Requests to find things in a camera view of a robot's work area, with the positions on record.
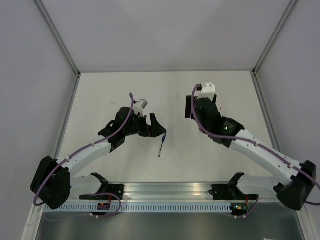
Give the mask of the aluminium mounting rail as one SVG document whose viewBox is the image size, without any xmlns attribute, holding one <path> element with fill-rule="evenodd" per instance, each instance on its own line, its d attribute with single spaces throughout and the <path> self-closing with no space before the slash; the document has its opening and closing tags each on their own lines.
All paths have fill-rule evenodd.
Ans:
<svg viewBox="0 0 320 240">
<path fill-rule="evenodd" d="M 157 202 L 157 201 L 204 201 L 213 199 L 209 194 L 211 185 L 227 184 L 224 182 L 133 182 L 111 183 L 123 184 L 123 201 Z M 92 182 L 82 179 L 80 182 L 57 184 L 45 187 L 41 190 L 39 198 L 53 209 L 62 206 L 68 200 L 80 199 L 81 195 L 93 194 L 101 184 L 98 180 Z M 255 194 L 258 199 L 273 201 L 277 200 L 285 187 L 272 178 L 250 178 L 243 182 L 239 181 L 237 187 L 244 194 Z M 241 201 L 241 200 L 214 200 L 214 201 Z"/>
</svg>

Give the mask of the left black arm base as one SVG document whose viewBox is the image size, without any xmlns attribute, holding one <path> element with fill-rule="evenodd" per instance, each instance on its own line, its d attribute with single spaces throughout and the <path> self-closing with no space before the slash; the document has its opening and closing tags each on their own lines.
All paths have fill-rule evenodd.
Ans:
<svg viewBox="0 0 320 240">
<path fill-rule="evenodd" d="M 108 200 L 108 201 L 116 200 L 114 196 L 108 195 L 106 193 L 114 194 L 120 200 L 123 199 L 124 188 L 125 188 L 124 184 L 109 183 L 109 181 L 106 178 L 104 178 L 102 175 L 96 172 L 91 173 L 89 176 L 93 177 L 94 180 L 98 180 L 100 183 L 100 187 L 94 193 L 80 195 L 79 196 L 80 200 Z"/>
</svg>

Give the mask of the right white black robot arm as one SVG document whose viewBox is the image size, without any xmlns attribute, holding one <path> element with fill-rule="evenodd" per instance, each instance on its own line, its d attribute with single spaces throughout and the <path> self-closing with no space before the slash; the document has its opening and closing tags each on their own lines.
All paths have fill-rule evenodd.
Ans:
<svg viewBox="0 0 320 240">
<path fill-rule="evenodd" d="M 195 120 L 200 131 L 213 142 L 241 153 L 271 174 L 256 177 L 236 173 L 226 185 L 229 199 L 277 198 L 294 211 L 305 204 L 319 206 L 308 200 L 313 189 L 320 186 L 316 181 L 317 167 L 311 161 L 299 162 L 265 146 L 242 124 L 221 116 L 215 98 L 186 96 L 185 118 Z"/>
</svg>

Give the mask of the right aluminium frame post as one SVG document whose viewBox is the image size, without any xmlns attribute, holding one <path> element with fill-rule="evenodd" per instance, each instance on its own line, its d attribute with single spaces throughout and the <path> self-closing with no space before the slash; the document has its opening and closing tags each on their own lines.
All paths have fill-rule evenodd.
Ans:
<svg viewBox="0 0 320 240">
<path fill-rule="evenodd" d="M 275 29 L 273 30 L 269 40 L 267 41 L 267 44 L 265 45 L 260 57 L 258 58 L 254 68 L 252 69 L 252 75 L 254 77 L 257 76 L 258 71 L 260 70 L 263 62 L 265 61 L 268 53 L 270 52 L 271 48 L 273 47 L 273 45 L 275 44 L 278 36 L 280 35 L 280 33 L 282 32 L 282 30 L 284 29 L 287 21 L 289 20 L 293 10 L 295 9 L 296 5 L 298 4 L 299 0 L 290 0 L 288 5 L 286 6 L 283 14 L 281 15 Z"/>
</svg>

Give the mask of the left aluminium frame post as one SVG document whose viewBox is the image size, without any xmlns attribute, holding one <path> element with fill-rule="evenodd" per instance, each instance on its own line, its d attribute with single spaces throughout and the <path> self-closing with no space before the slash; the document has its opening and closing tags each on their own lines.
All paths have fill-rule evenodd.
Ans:
<svg viewBox="0 0 320 240">
<path fill-rule="evenodd" d="M 81 75 L 81 72 L 78 69 L 78 67 L 76 66 L 75 61 L 73 60 L 67 46 L 65 45 L 56 25 L 55 25 L 53 19 L 51 18 L 47 8 L 45 7 L 43 1 L 42 0 L 33 0 L 32 2 L 34 3 L 35 7 L 39 11 L 46 26 L 48 27 L 55 42 L 57 43 L 63 57 L 65 58 L 66 62 L 68 63 L 68 65 L 72 69 L 72 72 L 76 75 L 76 77 L 79 77 Z"/>
</svg>

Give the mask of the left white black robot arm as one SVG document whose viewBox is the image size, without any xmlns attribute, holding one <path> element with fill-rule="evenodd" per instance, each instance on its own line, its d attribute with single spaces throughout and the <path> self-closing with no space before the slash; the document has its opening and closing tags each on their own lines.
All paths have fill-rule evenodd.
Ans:
<svg viewBox="0 0 320 240">
<path fill-rule="evenodd" d="M 154 113 L 149 118 L 151 124 L 147 123 L 147 116 L 130 107 L 122 107 L 87 145 L 56 159 L 43 158 L 30 185 L 35 194 L 33 204 L 37 207 L 47 205 L 55 210 L 74 197 L 104 199 L 109 193 L 107 179 L 96 172 L 82 177 L 76 177 L 76 174 L 95 160 L 114 152 L 125 143 L 126 137 L 157 138 L 167 133 Z"/>
</svg>

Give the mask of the aluminium frame post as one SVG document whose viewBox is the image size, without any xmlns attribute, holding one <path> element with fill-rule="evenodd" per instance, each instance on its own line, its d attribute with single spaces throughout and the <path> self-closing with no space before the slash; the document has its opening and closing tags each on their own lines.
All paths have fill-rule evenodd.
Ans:
<svg viewBox="0 0 320 240">
<path fill-rule="evenodd" d="M 76 66 L 75 61 L 73 60 L 67 46 L 65 45 L 56 25 L 55 25 L 53 19 L 51 18 L 47 8 L 45 7 L 43 1 L 42 0 L 33 0 L 32 2 L 34 3 L 35 7 L 39 11 L 46 26 L 48 27 L 55 42 L 57 43 L 63 57 L 65 58 L 66 62 L 68 63 L 68 65 L 72 69 L 72 72 L 76 75 L 76 77 L 79 77 L 81 75 L 81 72 L 78 69 L 78 67 Z"/>
<path fill-rule="evenodd" d="M 290 0 L 288 5 L 286 6 L 283 14 L 281 15 L 275 29 L 273 30 L 269 40 L 267 41 L 267 44 L 265 45 L 260 57 L 258 58 L 254 68 L 252 69 L 252 75 L 254 77 L 257 76 L 258 71 L 260 70 L 263 62 L 265 61 L 268 53 L 270 52 L 271 48 L 273 47 L 273 45 L 275 44 L 278 36 L 280 35 L 280 33 L 282 32 L 282 30 L 284 29 L 287 21 L 289 20 L 293 10 L 295 9 L 296 5 L 298 4 L 299 0 Z"/>
</svg>

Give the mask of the blue gel pen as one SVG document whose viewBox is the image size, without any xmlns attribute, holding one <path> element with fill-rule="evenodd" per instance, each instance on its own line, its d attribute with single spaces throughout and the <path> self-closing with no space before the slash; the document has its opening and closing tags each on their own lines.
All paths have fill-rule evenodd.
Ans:
<svg viewBox="0 0 320 240">
<path fill-rule="evenodd" d="M 164 142 L 165 142 L 165 140 L 166 140 L 166 137 L 167 137 L 167 133 L 165 133 L 165 134 L 162 136 L 160 148 L 159 148 L 159 151 L 158 151 L 158 158 L 161 157 L 161 153 L 162 153 L 162 149 L 163 149 L 163 145 L 164 145 Z"/>
</svg>

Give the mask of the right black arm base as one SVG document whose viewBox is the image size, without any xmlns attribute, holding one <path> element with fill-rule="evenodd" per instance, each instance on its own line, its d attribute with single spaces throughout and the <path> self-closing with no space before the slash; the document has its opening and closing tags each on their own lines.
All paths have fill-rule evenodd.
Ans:
<svg viewBox="0 0 320 240">
<path fill-rule="evenodd" d="M 244 176 L 243 172 L 236 173 L 228 183 L 216 183 L 211 185 L 208 193 L 216 200 L 245 201 L 257 200 L 257 194 L 244 194 L 237 187 L 239 180 Z"/>
</svg>

